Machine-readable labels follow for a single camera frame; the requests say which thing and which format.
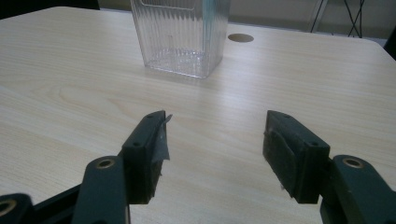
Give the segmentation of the white metal stand leg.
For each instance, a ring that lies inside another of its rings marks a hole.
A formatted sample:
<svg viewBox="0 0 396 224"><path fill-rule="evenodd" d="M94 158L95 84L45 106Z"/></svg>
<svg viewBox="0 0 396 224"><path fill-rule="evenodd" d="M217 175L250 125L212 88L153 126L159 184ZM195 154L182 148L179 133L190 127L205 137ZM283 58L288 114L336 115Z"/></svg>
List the white metal stand leg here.
<svg viewBox="0 0 396 224"><path fill-rule="evenodd" d="M323 13L329 0L316 0L311 19L308 26L308 31L310 33L315 33L318 30L319 24L321 22Z"/></svg>

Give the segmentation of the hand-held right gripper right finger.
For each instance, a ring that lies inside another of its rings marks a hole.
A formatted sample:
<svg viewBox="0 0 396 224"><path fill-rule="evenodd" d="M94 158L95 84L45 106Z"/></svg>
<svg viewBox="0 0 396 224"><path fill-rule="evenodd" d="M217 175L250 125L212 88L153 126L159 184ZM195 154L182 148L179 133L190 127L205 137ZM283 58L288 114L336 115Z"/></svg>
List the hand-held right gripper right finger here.
<svg viewBox="0 0 396 224"><path fill-rule="evenodd" d="M294 117L268 110L262 155L291 198L317 203L330 146Z"/></svg>

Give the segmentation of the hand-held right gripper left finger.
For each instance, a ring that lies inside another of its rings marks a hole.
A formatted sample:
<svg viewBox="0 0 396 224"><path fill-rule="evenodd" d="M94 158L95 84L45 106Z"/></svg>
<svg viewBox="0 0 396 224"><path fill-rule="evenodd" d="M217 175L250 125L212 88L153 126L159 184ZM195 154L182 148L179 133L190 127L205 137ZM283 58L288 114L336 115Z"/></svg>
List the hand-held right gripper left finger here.
<svg viewBox="0 0 396 224"><path fill-rule="evenodd" d="M155 195L163 162L170 159L164 110L147 114L121 147L128 204L148 204Z"/></svg>

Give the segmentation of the black tripod stand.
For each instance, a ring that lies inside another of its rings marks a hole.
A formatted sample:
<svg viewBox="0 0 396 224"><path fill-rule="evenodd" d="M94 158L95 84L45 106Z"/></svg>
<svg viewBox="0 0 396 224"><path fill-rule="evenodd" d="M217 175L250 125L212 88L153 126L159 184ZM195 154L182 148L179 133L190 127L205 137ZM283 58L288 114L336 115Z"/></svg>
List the black tripod stand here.
<svg viewBox="0 0 396 224"><path fill-rule="evenodd" d="M364 6L365 0L359 0L358 11L355 15L352 14L351 6L348 0L343 0L346 7L347 15L351 22L351 27L347 36L353 36L358 38L363 38L362 35L362 8Z"/></svg>

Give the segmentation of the clear ribbed plastic container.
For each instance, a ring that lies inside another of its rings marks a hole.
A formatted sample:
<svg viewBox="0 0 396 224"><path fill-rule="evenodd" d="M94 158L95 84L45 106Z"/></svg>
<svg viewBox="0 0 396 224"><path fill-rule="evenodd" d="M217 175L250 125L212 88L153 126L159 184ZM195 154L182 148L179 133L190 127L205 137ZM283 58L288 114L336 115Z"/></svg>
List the clear ribbed plastic container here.
<svg viewBox="0 0 396 224"><path fill-rule="evenodd" d="M221 62L231 0L131 0L144 65L206 78Z"/></svg>

